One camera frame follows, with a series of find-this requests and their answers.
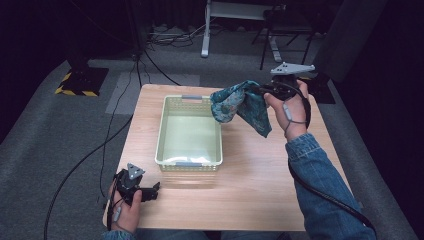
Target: denim jacket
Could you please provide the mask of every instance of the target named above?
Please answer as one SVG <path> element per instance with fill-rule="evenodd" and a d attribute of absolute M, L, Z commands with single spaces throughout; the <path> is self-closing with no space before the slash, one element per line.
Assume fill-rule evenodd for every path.
<path fill-rule="evenodd" d="M 360 211 L 339 172 L 310 133 L 286 144 L 289 163 L 296 174 L 315 189 Z M 309 192 L 295 182 L 300 209 L 305 218 L 305 229 L 311 239 L 376 239 L 372 229 L 338 206 Z M 127 232 L 110 231 L 104 240 L 135 240 Z"/>

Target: gray carpet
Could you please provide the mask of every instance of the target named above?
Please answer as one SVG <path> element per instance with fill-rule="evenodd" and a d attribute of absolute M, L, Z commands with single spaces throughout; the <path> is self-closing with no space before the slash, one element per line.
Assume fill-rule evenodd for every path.
<path fill-rule="evenodd" d="M 262 44 L 251 45 L 253 37 L 252 32 L 228 31 L 212 36 L 208 58 L 200 57 L 201 37 L 191 46 L 154 46 L 148 53 L 163 72 L 182 85 L 229 87 L 248 79 L 264 83 L 270 80 L 270 69 L 279 63 L 268 52 L 260 71 Z M 313 40 L 306 64 L 312 62 L 321 41 Z M 299 49 L 306 42 L 300 38 L 293 44 L 291 47 Z M 283 59 L 290 63 L 299 63 L 301 56 L 299 52 L 283 52 Z M 142 84 L 173 84 L 145 55 L 141 60 L 146 65 L 139 68 Z M 46 77 L 0 145 L 0 239 L 42 239 L 50 202 L 62 180 L 107 135 L 115 134 L 130 119 L 140 90 L 130 57 L 95 59 L 89 65 L 109 68 L 99 97 L 54 94 L 69 70 L 64 62 Z M 319 108 L 365 215 L 376 226 L 379 239 L 417 239 L 337 91 L 331 82 L 329 85 L 336 104 L 319 104 Z M 116 171 L 127 131 L 125 127 L 107 144 L 104 159 L 100 148 L 70 175 L 51 212 L 48 239 L 100 238 L 105 227 L 98 199 Z M 292 237 L 308 239 L 302 232 L 292 233 Z"/>

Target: person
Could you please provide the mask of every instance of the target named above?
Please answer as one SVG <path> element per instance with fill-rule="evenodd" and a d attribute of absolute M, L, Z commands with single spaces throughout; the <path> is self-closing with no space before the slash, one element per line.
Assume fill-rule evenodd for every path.
<path fill-rule="evenodd" d="M 298 84 L 303 96 L 307 97 L 306 83 L 298 81 Z M 360 212 L 358 203 L 325 151 L 315 137 L 307 131 L 306 113 L 301 97 L 297 94 L 283 102 L 266 93 L 264 99 L 274 109 L 278 124 L 284 130 L 284 136 L 287 138 L 285 148 L 288 153 L 288 161 L 294 172 L 300 179 L 318 191 L 329 194 Z M 288 120 L 284 107 L 290 111 L 292 121 Z M 305 229 L 311 239 L 376 239 L 375 232 L 371 228 L 339 206 L 311 193 L 296 181 L 295 189 L 300 209 L 304 215 Z M 105 240 L 133 240 L 137 237 L 153 239 L 143 238 L 143 230 L 137 230 L 140 219 L 141 194 L 139 191 L 136 192 L 132 207 L 125 203 L 121 204 L 121 216 L 116 223 L 112 224 L 112 231 L 104 233 Z M 119 199 L 120 196 L 117 192 L 115 201 Z M 159 235 L 162 234 L 162 238 L 156 239 L 167 239 L 167 237 L 169 237 L 168 239 L 208 239 L 201 231 L 157 230 L 156 232 L 160 232 Z M 267 237 L 259 237 L 259 232 L 252 232 L 251 238 L 248 238 L 248 233 L 245 232 L 244 237 L 237 238 L 237 235 L 234 237 L 231 234 L 237 234 L 237 232 L 223 231 L 222 239 L 282 239 L 281 236 L 284 235 L 284 233 L 274 233 Z"/>

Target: plastic basket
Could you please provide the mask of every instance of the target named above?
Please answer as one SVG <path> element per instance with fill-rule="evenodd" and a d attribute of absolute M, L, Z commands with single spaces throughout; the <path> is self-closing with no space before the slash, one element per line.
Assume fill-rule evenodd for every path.
<path fill-rule="evenodd" d="M 155 161 L 162 171 L 218 170 L 221 124 L 212 116 L 209 96 L 165 97 Z"/>

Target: person's left hand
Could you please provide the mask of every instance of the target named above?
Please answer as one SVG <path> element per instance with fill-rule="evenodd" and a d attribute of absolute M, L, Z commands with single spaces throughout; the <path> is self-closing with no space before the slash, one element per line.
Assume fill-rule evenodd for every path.
<path fill-rule="evenodd" d="M 109 189 L 109 194 L 112 194 L 112 187 Z M 117 203 L 116 206 L 113 208 L 114 215 L 112 216 L 112 219 L 115 217 L 116 212 L 118 211 L 118 208 L 121 208 L 121 213 L 119 215 L 118 221 L 113 222 L 112 221 L 112 230 L 119 230 L 119 231 L 127 231 L 132 234 L 135 233 L 137 230 L 138 223 L 140 221 L 140 209 L 141 209 L 141 197 L 142 193 L 141 190 L 138 190 L 134 193 L 132 206 L 126 204 L 124 200 L 121 200 L 121 194 L 118 191 L 115 191 L 114 196 L 114 203 Z"/>

